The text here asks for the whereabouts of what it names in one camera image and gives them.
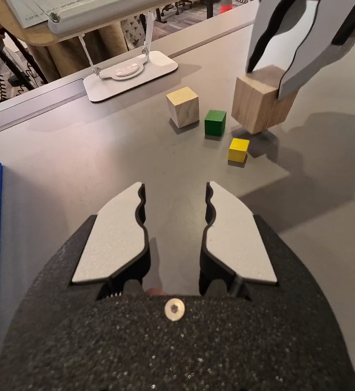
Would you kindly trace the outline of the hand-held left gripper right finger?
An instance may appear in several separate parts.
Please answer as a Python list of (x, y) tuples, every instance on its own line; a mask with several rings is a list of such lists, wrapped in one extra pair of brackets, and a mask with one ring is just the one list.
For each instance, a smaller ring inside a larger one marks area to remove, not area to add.
[(207, 280), (235, 277), (243, 282), (276, 285), (278, 280), (251, 210), (215, 181), (206, 183), (206, 226), (200, 272)]

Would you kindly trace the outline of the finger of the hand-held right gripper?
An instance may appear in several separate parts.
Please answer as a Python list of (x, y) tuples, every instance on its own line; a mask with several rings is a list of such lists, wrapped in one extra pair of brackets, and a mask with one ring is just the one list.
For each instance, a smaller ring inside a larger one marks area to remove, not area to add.
[(332, 40), (354, 5), (354, 0), (318, 2), (312, 27), (281, 79), (278, 100), (297, 92), (322, 67), (342, 58), (351, 49), (355, 37), (348, 37), (340, 46), (332, 44)]
[(252, 73), (271, 39), (290, 31), (307, 8), (305, 0), (259, 1), (247, 56), (247, 73)]

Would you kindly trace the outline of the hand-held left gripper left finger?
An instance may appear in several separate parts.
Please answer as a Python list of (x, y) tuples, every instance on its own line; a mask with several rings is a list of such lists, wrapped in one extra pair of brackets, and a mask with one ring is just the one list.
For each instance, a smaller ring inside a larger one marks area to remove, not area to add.
[(151, 266), (145, 203), (145, 184), (136, 182), (100, 209), (73, 284), (145, 277)]

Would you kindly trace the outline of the large plain wooden cube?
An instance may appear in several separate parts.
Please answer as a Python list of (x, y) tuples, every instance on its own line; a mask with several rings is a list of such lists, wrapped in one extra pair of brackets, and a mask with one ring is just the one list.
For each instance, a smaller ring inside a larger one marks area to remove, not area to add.
[(283, 123), (297, 92), (278, 100), (278, 88), (285, 70), (269, 65), (236, 79), (231, 116), (250, 134)]

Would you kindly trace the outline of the yellow wooden cube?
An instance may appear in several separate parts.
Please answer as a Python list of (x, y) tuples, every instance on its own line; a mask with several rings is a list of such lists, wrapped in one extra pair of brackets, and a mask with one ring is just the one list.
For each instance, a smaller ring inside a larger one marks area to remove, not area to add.
[(228, 161), (239, 164), (244, 163), (249, 143), (248, 139), (233, 138), (228, 151)]

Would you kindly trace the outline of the green wooden cube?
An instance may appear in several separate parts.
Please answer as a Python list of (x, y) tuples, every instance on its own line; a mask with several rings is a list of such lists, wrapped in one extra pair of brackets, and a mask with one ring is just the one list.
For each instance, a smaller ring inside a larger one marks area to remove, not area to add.
[(204, 120), (206, 136), (221, 137), (225, 130), (227, 112), (223, 110), (209, 110)]

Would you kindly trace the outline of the medium plain wooden cube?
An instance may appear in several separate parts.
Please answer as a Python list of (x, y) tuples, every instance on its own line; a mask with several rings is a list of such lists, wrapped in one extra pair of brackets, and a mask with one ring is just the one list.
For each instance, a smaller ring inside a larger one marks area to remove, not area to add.
[(189, 87), (170, 92), (166, 95), (170, 117), (177, 128), (199, 122), (199, 96)]

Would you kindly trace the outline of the printed white cloth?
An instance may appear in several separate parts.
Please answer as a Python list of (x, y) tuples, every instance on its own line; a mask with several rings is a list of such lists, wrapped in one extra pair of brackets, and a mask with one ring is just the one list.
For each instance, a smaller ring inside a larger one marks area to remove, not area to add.
[(130, 16), (120, 21), (129, 50), (143, 48), (146, 40), (147, 18), (144, 14)]

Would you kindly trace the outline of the white metal document stand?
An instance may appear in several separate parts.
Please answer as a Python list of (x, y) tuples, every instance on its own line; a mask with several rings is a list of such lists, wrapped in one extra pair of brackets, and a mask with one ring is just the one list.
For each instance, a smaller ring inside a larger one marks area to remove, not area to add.
[[(151, 51), (155, 10), (168, 1), (96, 0), (80, 1), (48, 12), (48, 28), (60, 38), (78, 36), (93, 73), (84, 80), (89, 100), (101, 102), (177, 70), (178, 64), (160, 51)], [(95, 30), (130, 15), (148, 11), (145, 42), (141, 54), (101, 70), (91, 60), (84, 41), (85, 32)]]

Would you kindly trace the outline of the brown fabric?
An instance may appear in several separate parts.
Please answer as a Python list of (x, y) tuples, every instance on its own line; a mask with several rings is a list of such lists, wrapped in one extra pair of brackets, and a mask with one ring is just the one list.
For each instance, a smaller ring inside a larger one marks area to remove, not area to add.
[[(128, 51), (120, 22), (88, 32), (86, 48), (94, 64)], [(56, 81), (90, 66), (79, 38), (73, 37), (50, 46), (29, 45), (28, 50), (48, 82)]]

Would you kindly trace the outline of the instruction sheet in clear holder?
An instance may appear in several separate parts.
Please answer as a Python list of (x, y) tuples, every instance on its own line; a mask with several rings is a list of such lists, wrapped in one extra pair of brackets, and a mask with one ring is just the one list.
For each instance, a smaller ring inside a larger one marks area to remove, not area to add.
[(48, 22), (48, 27), (55, 34), (114, 21), (151, 8), (156, 2), (146, 0), (7, 1), (23, 28)]

